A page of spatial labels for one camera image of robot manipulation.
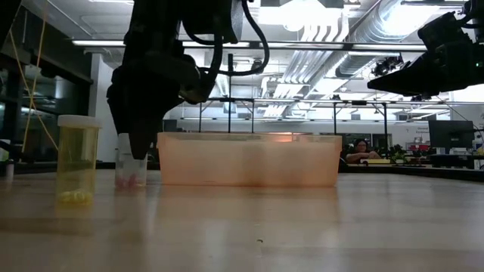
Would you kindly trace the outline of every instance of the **ventilation duct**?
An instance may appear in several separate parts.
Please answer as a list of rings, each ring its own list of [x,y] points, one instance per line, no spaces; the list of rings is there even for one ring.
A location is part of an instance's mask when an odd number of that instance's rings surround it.
[[[402,0],[380,2],[361,23],[361,26],[347,37],[346,41],[355,43],[401,42],[427,22],[438,9],[439,7],[436,6],[402,5]],[[375,57],[377,56],[368,56],[368,53],[358,55],[354,52],[351,54],[342,51],[334,52],[327,59],[326,65],[311,81],[311,85],[315,88],[321,87],[319,82],[327,77],[351,79],[365,67],[371,65]]]

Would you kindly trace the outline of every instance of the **ceiling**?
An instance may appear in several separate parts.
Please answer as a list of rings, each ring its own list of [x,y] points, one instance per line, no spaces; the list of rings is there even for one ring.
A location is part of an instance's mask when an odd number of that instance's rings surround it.
[[[48,3],[48,22],[72,39],[116,39],[120,40],[125,35],[132,12],[132,5],[126,3],[107,3],[96,2],[96,0],[23,0],[23,5],[33,13],[42,16],[45,7],[45,1]],[[250,3],[251,13],[257,19],[259,13],[264,11],[261,7],[261,1],[256,0]],[[375,3],[376,0],[360,0],[361,7],[352,9],[347,12],[349,18],[349,27],[352,26],[365,12]],[[431,19],[439,14],[448,11],[441,8]],[[259,25],[269,41],[299,41],[303,31],[291,32],[286,30],[282,25]],[[181,30],[182,40],[189,40],[185,31]],[[254,33],[248,22],[244,19],[244,28],[242,33],[243,41],[258,41],[259,38]],[[416,33],[407,37],[404,42],[419,42],[420,39]],[[96,49],[104,54],[105,60],[114,65],[120,63],[123,56],[122,49]],[[206,59],[207,49],[190,49],[186,53],[194,56],[197,65],[202,66]],[[225,49],[225,53],[234,54],[235,63],[238,67],[249,66],[254,59],[262,59],[263,52],[260,50],[230,50]],[[271,51],[271,59],[266,71],[267,75],[282,74],[290,64],[294,56],[294,51]],[[416,54],[404,55],[404,60],[412,60]],[[246,76],[233,78],[234,85],[248,85],[253,87],[261,86],[261,82],[267,75]],[[345,87],[348,90],[340,94],[344,99],[372,99],[373,90],[368,90],[366,82],[368,78],[357,76],[357,79],[350,80]]]

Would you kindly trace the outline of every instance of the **orange plastic container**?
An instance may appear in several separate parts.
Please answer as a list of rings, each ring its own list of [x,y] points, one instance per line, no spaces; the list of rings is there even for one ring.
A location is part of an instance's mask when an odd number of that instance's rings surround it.
[[[332,187],[340,136],[158,134],[163,184]]]

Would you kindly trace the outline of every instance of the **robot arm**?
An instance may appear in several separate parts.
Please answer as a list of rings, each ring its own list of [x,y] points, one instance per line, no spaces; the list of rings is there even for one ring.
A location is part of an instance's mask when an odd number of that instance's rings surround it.
[[[437,95],[442,91],[464,89],[484,83],[484,1],[470,0],[464,6],[466,16],[456,20],[446,13],[418,30],[427,52],[402,69],[371,80],[368,87],[404,96]],[[475,29],[473,41],[462,28]]]
[[[132,154],[143,159],[154,142],[165,114],[181,102],[208,99],[218,73],[246,76],[260,73],[268,63],[268,44],[250,16],[249,0],[135,0],[123,63],[112,77],[107,102],[116,131],[129,133]],[[237,43],[243,13],[262,40],[265,59],[246,72],[220,71],[223,43]],[[210,68],[197,67],[178,40],[180,26],[196,42],[213,46]],[[196,35],[211,34],[213,41]]]

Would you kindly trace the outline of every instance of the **yellow string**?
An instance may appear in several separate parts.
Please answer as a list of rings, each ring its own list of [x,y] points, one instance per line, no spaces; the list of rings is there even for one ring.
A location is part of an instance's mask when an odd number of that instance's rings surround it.
[[[32,108],[35,110],[36,115],[37,115],[37,118],[39,119],[40,124],[44,128],[44,131],[47,134],[48,138],[51,140],[51,142],[54,145],[55,149],[57,151],[59,151],[59,149],[58,149],[58,147],[57,147],[57,145],[56,145],[56,143],[54,141],[54,138],[48,132],[48,129],[45,126],[45,123],[42,121],[42,118],[40,117],[40,114],[37,111],[37,107],[36,107],[35,103],[33,102],[33,96],[35,94],[35,90],[36,90],[36,86],[37,86],[37,78],[39,76],[38,70],[39,70],[39,65],[40,65],[40,56],[42,54],[42,46],[43,46],[43,43],[44,43],[45,24],[46,24],[46,21],[47,21],[47,7],[48,7],[48,2],[45,1],[44,16],[43,16],[43,23],[42,23],[42,32],[41,32],[41,35],[40,35],[40,43],[39,43],[39,54],[37,56],[37,64],[36,64],[37,65],[36,66],[37,67],[37,73],[36,73],[36,76],[35,76],[35,78],[33,80],[32,91],[30,90],[29,85],[27,84],[27,80],[25,78],[25,75],[23,73],[22,64],[20,63],[20,59],[18,57],[17,46],[15,45],[14,35],[12,34],[12,31],[11,30],[9,31],[9,35],[10,35],[10,39],[11,39],[11,42],[12,42],[12,46],[14,48],[15,59],[17,61],[17,65],[18,65],[20,74],[22,76],[23,84],[25,85],[25,88],[29,92],[29,98],[30,98],[29,115],[27,116],[27,123],[26,123],[26,127],[25,127],[25,133],[23,135],[22,152],[25,151],[25,145],[26,145],[26,139],[27,139],[27,135],[28,135],[28,131],[29,131],[30,115],[31,115],[31,112],[32,112]]]

